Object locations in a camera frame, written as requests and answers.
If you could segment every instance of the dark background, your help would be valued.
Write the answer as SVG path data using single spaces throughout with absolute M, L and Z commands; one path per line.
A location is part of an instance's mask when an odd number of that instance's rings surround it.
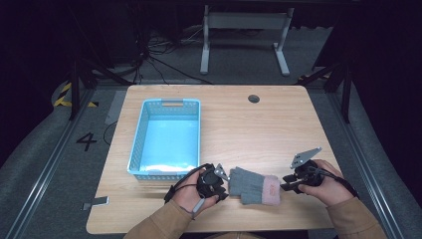
M 1 5 L 0 165 L 53 110 L 51 95 L 66 79 L 75 58 L 109 68 L 132 63 L 143 53 L 148 30 L 175 41 L 183 28 L 202 24 L 203 14 L 201 5 L 99 1 L 2 1 Z M 334 26 L 316 66 L 350 60 L 353 82 L 373 128 L 420 204 L 419 14 L 417 6 L 399 1 L 355 7 L 302 4 L 296 6 L 292 27 Z

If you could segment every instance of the table top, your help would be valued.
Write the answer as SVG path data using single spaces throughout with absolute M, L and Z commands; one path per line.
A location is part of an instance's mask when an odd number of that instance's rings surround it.
M 253 104 L 248 96 L 260 101 Z M 316 158 L 338 164 L 305 88 L 299 86 L 133 86 L 127 90 L 96 197 L 109 205 L 91 210 L 92 234 L 125 233 L 164 204 L 173 181 L 138 181 L 127 163 L 145 99 L 201 101 L 201 164 L 222 163 L 282 179 L 292 174 L 296 153 L 318 146 Z M 280 206 L 243 205 L 228 197 L 201 213 L 187 232 L 302 230 L 331 228 L 317 199 L 281 189 Z

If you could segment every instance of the gray floor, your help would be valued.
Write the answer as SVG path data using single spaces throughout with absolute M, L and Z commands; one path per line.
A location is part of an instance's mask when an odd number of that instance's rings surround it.
M 272 43 L 277 39 L 276 32 L 261 32 L 256 36 L 246 36 L 241 32 L 220 32 L 212 34 L 209 74 L 199 74 L 201 59 L 201 37 L 188 46 L 181 47 L 170 54 L 156 55 L 155 58 L 177 68 L 187 75 L 200 78 L 215 85 L 291 85 L 301 75 L 310 74 L 330 29 L 291 30 L 284 47 L 291 75 L 282 77 Z M 200 84 L 158 62 L 151 62 L 162 74 L 168 84 Z M 165 84 L 161 74 L 144 62 L 140 68 L 142 84 Z M 126 76 L 132 81 L 134 74 Z M 362 201 L 380 219 L 388 230 L 391 220 L 383 219 L 383 209 L 374 203 L 373 189 L 368 187 L 362 177 L 355 149 L 344 130 L 344 124 L 337 115 L 341 91 L 327 95 L 321 89 L 323 80 L 312 83 L 307 88 L 317 115 L 325 130 L 334 154 L 344 176 L 357 188 Z M 52 102 L 63 85 L 58 86 Z M 89 211 L 82 211 L 84 202 L 89 202 L 96 193 L 101 173 L 106 161 L 108 144 L 112 140 L 118 116 L 118 99 L 124 96 L 125 87 L 109 80 L 102 80 L 93 95 L 92 102 L 99 102 L 97 108 L 84 108 L 69 138 L 62 138 L 69 129 L 70 108 L 56 107 L 54 112 L 40 123 L 16 148 L 8 161 L 0 169 L 0 238 L 5 238 L 14 225 L 25 201 L 46 163 L 52 159 L 57 143 L 65 141 L 59 153 L 57 167 L 51 171 L 52 177 L 46 180 L 44 194 L 38 204 L 30 207 L 27 223 L 18 235 L 21 238 L 121 238 L 117 235 L 90 235 L 86 231 Z M 388 203 L 392 218 L 398 226 L 398 233 L 389 234 L 391 238 L 422 238 L 421 208 L 407 190 L 392 167 L 382 145 L 374 133 L 367 115 L 353 88 L 350 102 L 352 130 L 358 146 L 368 161 L 372 175 L 379 183 L 380 190 Z M 90 148 L 77 143 L 87 133 L 92 133 Z M 310 238 L 332 238 L 332 229 L 312 230 Z

